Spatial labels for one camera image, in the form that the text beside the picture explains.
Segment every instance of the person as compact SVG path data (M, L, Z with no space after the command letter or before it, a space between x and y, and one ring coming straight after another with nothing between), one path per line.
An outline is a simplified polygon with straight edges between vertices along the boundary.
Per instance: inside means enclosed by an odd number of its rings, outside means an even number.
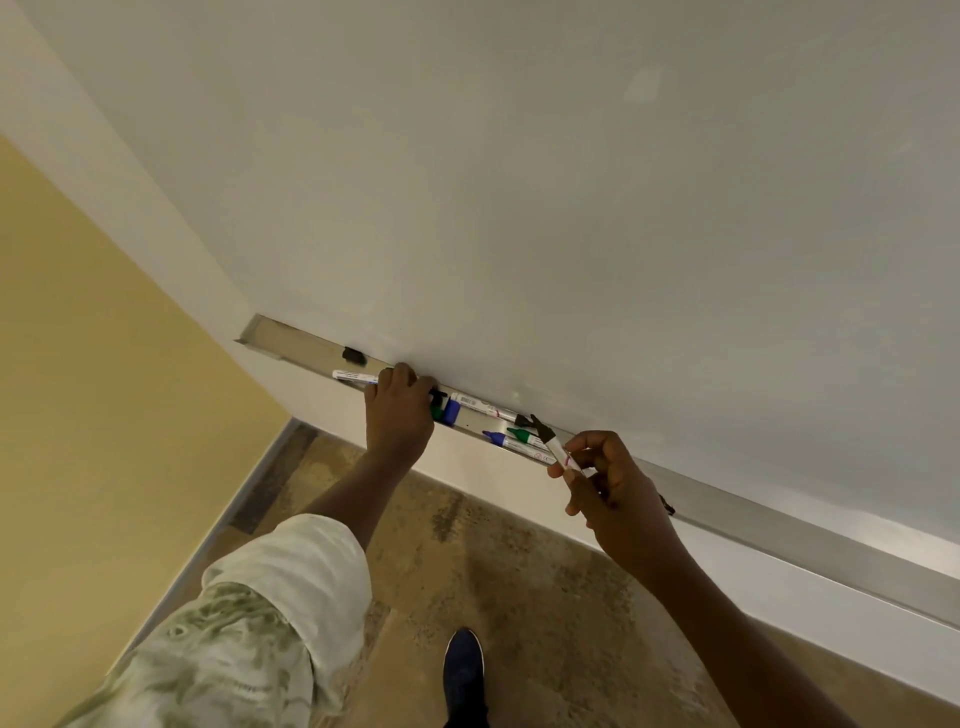
M364 551L400 479L433 433L436 380L407 364L365 391L367 452L301 514L211 565L200 595L124 656L103 685L58 725L306 726L336 711L336 671L358 654L371 601ZM697 566L657 490L613 432L566 445L592 481L559 464L613 561L683 630L743 728L853 726ZM487 726L483 650L467 628L444 658L447 728Z

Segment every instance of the sleeve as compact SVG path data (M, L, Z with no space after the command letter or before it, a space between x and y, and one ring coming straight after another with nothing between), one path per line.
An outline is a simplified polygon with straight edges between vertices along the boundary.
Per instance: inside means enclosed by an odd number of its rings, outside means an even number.
M334 672L363 646L372 599L367 558L350 529L326 516L294 516L204 572L204 589L223 582L248 586L276 607L310 653L318 688L329 694Z

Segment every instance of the floor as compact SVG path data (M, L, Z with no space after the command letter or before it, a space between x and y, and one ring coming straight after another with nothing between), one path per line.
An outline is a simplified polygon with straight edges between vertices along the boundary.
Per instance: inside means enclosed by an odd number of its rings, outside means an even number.
M362 450L305 425L169 603L205 566L296 514ZM483 641L493 726L735 726L660 605L602 554L427 478L400 484L368 558L363 652L342 676L340 716L318 728L444 724L450 634ZM766 628L865 728L960 725L960 709Z

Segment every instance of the sneaker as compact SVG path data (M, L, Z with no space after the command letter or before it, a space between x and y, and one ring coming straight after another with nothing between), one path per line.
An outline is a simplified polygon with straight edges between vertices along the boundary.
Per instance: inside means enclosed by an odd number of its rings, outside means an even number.
M447 717L463 711L484 720L487 704L483 691L483 648L473 630L453 633L444 656L444 696Z

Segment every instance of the blue marker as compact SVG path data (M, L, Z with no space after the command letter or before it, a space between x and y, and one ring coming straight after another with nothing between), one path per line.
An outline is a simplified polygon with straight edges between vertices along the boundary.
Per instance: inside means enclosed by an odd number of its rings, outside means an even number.
M519 452L521 455L532 457L534 460L545 463L546 465L553 465L555 462L557 462L557 459L549 452L531 448L529 445L524 445L519 440L515 440L512 437L507 437L502 432L490 432L485 429L483 433L494 445L500 446L501 448L511 449L513 452Z

